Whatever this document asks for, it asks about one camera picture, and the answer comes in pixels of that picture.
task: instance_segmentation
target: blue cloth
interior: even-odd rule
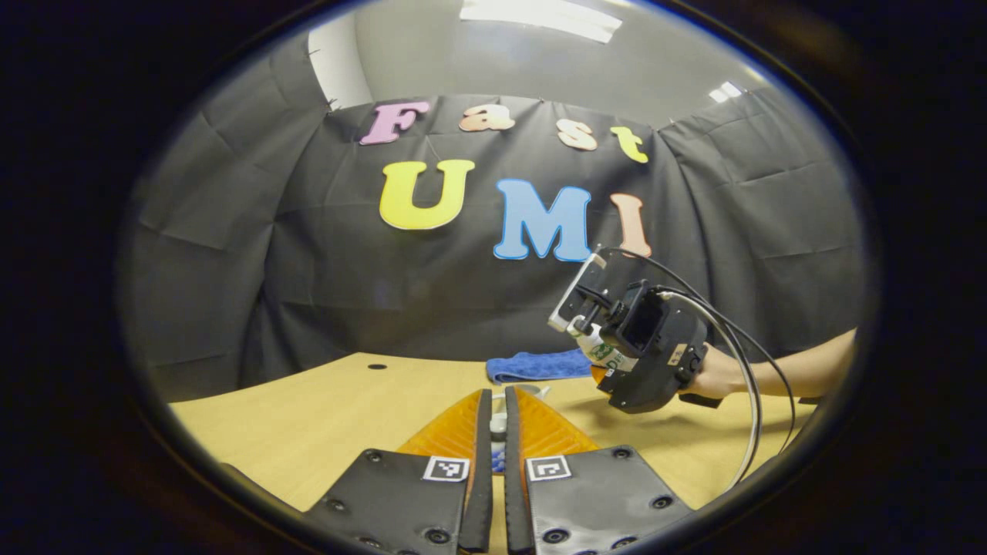
[[[505,381],[583,377],[590,375],[589,366],[589,358],[579,349],[545,355],[518,353],[511,358],[487,360],[487,376],[496,384]]]

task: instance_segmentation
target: wooden table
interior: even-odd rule
[[[385,364],[371,369],[370,364]],[[545,401],[600,447],[632,445],[692,508],[719,495],[736,472],[750,431],[746,395],[716,410],[682,403],[626,415],[607,405],[590,377],[532,382],[551,386]],[[357,454],[395,450],[450,405],[481,388],[483,362],[356,354],[273,382],[173,403],[175,414],[220,462],[240,469],[299,511],[307,511]],[[494,400],[496,411],[501,401]],[[789,402],[764,397],[764,434],[754,466],[778,452]],[[811,414],[796,405],[797,429]],[[506,553],[503,481],[494,476],[491,553]]]

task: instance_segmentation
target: black curtain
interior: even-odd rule
[[[567,351],[546,325],[579,264],[494,255],[499,180],[530,182],[548,208],[588,191],[587,241],[619,245],[610,195],[643,203],[652,255],[773,355],[857,324],[862,237],[852,175],[818,128],[776,90],[755,91],[656,131],[538,99],[453,95],[391,143],[360,145],[374,105],[327,114],[304,40],[252,65],[190,119],[136,196],[123,293],[138,362],[169,401],[214,395],[369,352],[485,360]],[[500,104],[506,130],[459,128]],[[594,151],[562,144],[556,121],[586,123]],[[644,164],[613,126],[643,140]],[[415,204],[438,202],[441,160],[476,164],[459,215],[401,230],[379,212],[393,162],[421,161]],[[621,275],[669,282],[639,262]]]

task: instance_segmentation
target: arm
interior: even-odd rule
[[[857,329],[837,336],[812,349],[777,358],[775,362],[785,373],[796,397],[821,397],[836,383],[850,366],[854,355],[854,334]],[[721,399],[730,393],[745,391],[740,365],[732,357],[712,346],[703,359],[696,379],[682,393],[697,393]],[[764,395],[788,395],[785,384],[769,362],[751,364],[758,387]]]

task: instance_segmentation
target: letter m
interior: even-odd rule
[[[546,211],[538,193],[530,183],[519,179],[504,179],[496,187],[503,193],[503,234],[493,255],[508,260],[528,256],[522,241],[523,230],[539,258],[545,258],[561,236],[555,257],[566,262],[582,262],[591,254],[586,246],[586,205],[589,192],[578,187],[563,187],[552,207]]]

